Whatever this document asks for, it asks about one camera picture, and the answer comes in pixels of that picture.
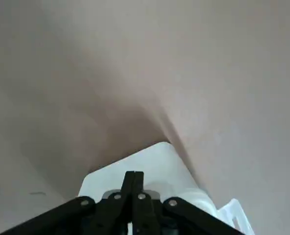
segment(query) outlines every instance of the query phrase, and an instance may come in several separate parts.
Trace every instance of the white container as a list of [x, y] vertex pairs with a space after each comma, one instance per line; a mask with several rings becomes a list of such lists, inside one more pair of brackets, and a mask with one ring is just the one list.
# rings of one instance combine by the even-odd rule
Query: white container
[[235, 228], [238, 220], [241, 232], [254, 235], [239, 202], [233, 199], [217, 210], [210, 197], [198, 188], [174, 147], [160, 142], [85, 177], [79, 196], [89, 196], [98, 202], [109, 190], [120, 189], [126, 171], [144, 172], [144, 189], [160, 193], [161, 201], [178, 196]]

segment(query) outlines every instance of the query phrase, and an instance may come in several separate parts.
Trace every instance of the bolt head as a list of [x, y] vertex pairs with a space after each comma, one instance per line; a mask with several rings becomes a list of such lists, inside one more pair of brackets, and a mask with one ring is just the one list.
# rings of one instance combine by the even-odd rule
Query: bolt head
[[176, 206], [178, 203], [176, 202], [176, 200], [170, 200], [169, 201], [169, 205], [171, 206], [171, 207], [174, 207], [174, 206]]
[[145, 199], [146, 198], [146, 195], [144, 194], [144, 193], [140, 193], [139, 195], [138, 195], [138, 199], [140, 199], [140, 200], [143, 200], [143, 199]]

